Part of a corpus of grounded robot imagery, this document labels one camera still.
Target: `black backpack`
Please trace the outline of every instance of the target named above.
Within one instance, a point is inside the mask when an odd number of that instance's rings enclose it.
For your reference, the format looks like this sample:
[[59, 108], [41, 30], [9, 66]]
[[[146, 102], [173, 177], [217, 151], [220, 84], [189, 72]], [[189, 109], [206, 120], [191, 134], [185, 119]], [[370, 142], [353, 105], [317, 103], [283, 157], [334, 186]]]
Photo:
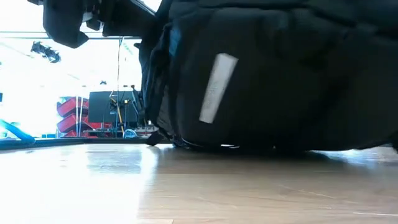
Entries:
[[139, 47], [146, 119], [189, 147], [391, 142], [397, 12], [385, 0], [163, 0]]

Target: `ceiling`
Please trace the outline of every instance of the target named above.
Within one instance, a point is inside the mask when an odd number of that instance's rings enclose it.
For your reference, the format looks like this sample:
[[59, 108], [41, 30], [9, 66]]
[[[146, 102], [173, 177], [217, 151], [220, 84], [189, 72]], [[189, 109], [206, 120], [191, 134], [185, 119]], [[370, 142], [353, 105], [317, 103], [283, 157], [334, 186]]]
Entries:
[[[144, 2], [155, 11], [160, 4], [160, 0]], [[0, 90], [32, 85], [64, 92], [76, 91], [82, 86], [92, 90], [103, 80], [115, 88], [118, 71], [120, 86], [134, 84], [141, 87], [138, 50], [133, 46], [140, 40], [124, 40], [120, 61], [118, 39], [89, 40], [78, 49], [70, 49], [52, 40], [41, 39], [46, 37], [42, 27], [41, 6], [35, 6], [27, 0], [0, 0], [0, 3], [6, 6], [0, 8]], [[81, 30], [91, 32], [90, 36], [101, 35], [84, 25]], [[62, 61], [51, 64], [40, 55], [30, 52], [35, 40], [59, 52]]]

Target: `black fabric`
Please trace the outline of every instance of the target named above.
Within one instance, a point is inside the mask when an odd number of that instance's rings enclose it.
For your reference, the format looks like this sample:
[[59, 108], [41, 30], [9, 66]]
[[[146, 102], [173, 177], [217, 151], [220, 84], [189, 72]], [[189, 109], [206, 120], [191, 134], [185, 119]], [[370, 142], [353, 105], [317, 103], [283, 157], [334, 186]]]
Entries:
[[59, 44], [77, 48], [88, 37], [80, 32], [85, 5], [81, 0], [44, 0], [43, 27], [48, 36]]
[[158, 143], [160, 143], [163, 140], [163, 135], [161, 135], [158, 131], [154, 132], [153, 134], [151, 134], [151, 136], [149, 136], [149, 138], [146, 141], [146, 144], [150, 145], [150, 146], [155, 146]]
[[[143, 38], [140, 62], [147, 118], [168, 138], [191, 146], [343, 150], [383, 144], [398, 131], [393, 2], [162, 4], [168, 19], [162, 13]], [[238, 63], [208, 124], [198, 118], [220, 53]]]

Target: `wire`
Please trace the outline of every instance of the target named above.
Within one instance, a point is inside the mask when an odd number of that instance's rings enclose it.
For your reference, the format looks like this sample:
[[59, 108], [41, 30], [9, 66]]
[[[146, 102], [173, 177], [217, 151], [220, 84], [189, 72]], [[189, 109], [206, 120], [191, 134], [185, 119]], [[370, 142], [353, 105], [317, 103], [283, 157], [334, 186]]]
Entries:
[[120, 108], [118, 108], [118, 112], [119, 112], [120, 123], [123, 123], [122, 114], [120, 113]]
[[[120, 50], [121, 46], [123, 43], [124, 37], [119, 38], [119, 48], [118, 48], [118, 81], [116, 83], [118, 92], [116, 92], [116, 110], [119, 109], [119, 75], [120, 75]], [[116, 125], [116, 130], [115, 130], [115, 137], [118, 137], [118, 112], [116, 112], [116, 120], [115, 120], [115, 125]]]
[[126, 93], [126, 91], [123, 91], [123, 95], [122, 95], [122, 97], [120, 98], [120, 100], [123, 100], [124, 99], [124, 94]]

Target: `white label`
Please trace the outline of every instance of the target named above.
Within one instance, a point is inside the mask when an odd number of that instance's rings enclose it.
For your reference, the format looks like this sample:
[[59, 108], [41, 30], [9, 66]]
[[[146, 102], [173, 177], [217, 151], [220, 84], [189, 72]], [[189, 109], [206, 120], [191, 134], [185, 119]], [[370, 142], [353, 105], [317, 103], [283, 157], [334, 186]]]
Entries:
[[200, 121], [213, 123], [237, 62], [236, 57], [228, 54], [216, 56], [201, 106]]

